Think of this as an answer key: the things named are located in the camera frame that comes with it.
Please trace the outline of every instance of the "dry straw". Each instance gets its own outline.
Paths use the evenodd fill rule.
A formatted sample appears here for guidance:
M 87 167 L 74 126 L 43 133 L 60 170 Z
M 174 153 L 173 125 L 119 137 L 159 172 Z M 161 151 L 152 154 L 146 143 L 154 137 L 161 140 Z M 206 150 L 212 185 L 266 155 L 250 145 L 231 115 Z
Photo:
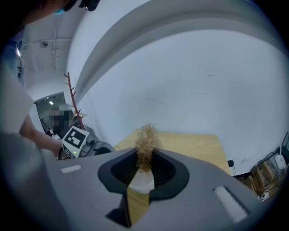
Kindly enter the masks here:
M 153 150 L 159 148 L 160 141 L 158 139 L 158 132 L 154 125 L 147 123 L 140 128 L 138 138 L 135 141 L 137 149 L 137 163 L 136 166 L 140 171 L 148 172 L 151 169 L 151 162 L 153 157 Z

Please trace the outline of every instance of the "white wall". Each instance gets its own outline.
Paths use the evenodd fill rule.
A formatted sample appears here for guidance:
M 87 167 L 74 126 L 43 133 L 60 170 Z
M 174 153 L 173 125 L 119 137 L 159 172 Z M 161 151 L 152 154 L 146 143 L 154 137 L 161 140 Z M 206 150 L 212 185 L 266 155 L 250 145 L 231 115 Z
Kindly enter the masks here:
M 66 103 L 70 104 L 70 92 L 65 83 L 67 78 L 64 76 L 64 71 L 26 73 L 27 93 L 34 101 L 63 92 L 65 100 L 68 100 Z
M 97 22 L 107 25 L 108 17 L 116 17 L 98 13 L 97 11 L 94 15 L 102 17 L 95 18 L 93 14 L 89 15 L 91 20 L 87 20 L 86 24 L 82 25 L 89 28 L 89 31 L 83 30 L 81 36 L 77 36 L 77 33 L 75 35 L 77 40 L 70 49 L 68 66 L 74 69 L 73 73 L 81 69 L 80 75 L 74 76 L 75 81 L 78 79 L 75 86 L 77 104 L 91 86 L 123 58 L 150 42 L 185 31 L 205 29 L 237 31 L 266 41 L 282 52 L 286 50 L 275 28 L 263 12 L 245 1 L 234 1 L 234 4 L 227 0 L 148 1 L 119 19 L 99 41 L 99 35 L 103 30 L 98 33 L 101 26 Z M 86 40 L 88 37 L 94 37 L 95 33 L 98 36 L 94 38 L 94 43 L 98 42 L 82 66 L 83 56 L 79 53 L 90 52 L 90 49 L 83 49 L 74 44 L 89 47 L 91 44 Z
M 86 11 L 81 19 L 69 51 L 66 72 L 74 87 L 80 72 L 95 45 L 119 19 L 149 0 L 100 1 L 93 12 Z
M 141 4 L 127 1 L 117 11 L 117 2 L 101 2 L 80 23 L 67 64 L 73 85 L 104 33 Z M 111 145 L 146 122 L 158 123 L 160 131 L 216 134 L 242 174 L 274 151 L 289 128 L 288 74 L 288 59 L 260 39 L 224 30 L 184 32 L 119 61 L 91 85 L 78 109 Z

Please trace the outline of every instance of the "person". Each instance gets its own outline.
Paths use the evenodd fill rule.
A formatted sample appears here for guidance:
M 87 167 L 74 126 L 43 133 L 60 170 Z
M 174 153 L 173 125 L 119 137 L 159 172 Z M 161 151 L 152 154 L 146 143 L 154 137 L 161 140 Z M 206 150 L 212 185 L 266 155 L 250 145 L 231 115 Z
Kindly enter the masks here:
M 61 129 L 64 128 L 62 120 L 59 108 L 54 106 L 49 113 L 48 124 L 53 129 L 53 134 L 57 134 L 61 139 L 63 138 L 63 136 L 61 136 Z
M 40 0 L 35 7 L 29 11 L 21 24 L 14 30 L 14 35 L 5 44 L 1 58 L 7 64 L 8 68 L 18 78 L 20 84 L 25 88 L 25 65 L 22 57 L 19 55 L 24 28 L 26 25 L 42 19 L 54 12 L 68 11 L 76 3 L 76 0 Z M 51 150 L 55 157 L 58 157 L 62 142 L 55 140 L 47 134 L 38 131 L 28 115 L 20 129 L 20 135 L 35 142 L 39 148 Z

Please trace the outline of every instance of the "wooden stick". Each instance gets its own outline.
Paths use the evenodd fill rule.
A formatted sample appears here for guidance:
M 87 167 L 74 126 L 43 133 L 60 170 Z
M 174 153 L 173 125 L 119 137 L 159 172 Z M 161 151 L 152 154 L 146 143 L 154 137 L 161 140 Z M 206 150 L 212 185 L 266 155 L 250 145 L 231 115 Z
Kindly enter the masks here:
M 71 125 L 73 125 L 73 124 L 76 123 L 77 121 L 79 121 L 79 120 L 74 121 Z M 70 125 L 70 126 L 71 126 L 71 125 Z
M 80 125 L 81 125 L 81 127 L 82 127 L 82 130 L 86 131 L 85 126 L 84 126 L 83 123 L 82 123 L 81 117 L 80 117 L 80 115 L 79 115 L 79 111 L 77 111 L 77 107 L 76 107 L 76 104 L 75 104 L 75 101 L 74 101 L 73 93 L 72 93 L 72 90 L 71 90 L 69 72 L 68 72 L 67 75 L 65 75 L 65 76 L 68 78 L 68 85 L 69 85 L 70 95 L 71 95 L 73 107 L 74 107 L 74 109 L 75 109 L 77 118 L 78 118 L 79 123 L 80 123 Z
M 72 121 L 73 121 L 74 117 L 75 117 L 75 111 L 74 111 L 74 113 L 73 113 L 73 117 L 72 117 L 72 119 L 71 119 L 71 122 L 70 122 L 69 125 L 68 125 L 69 127 L 73 124 Z

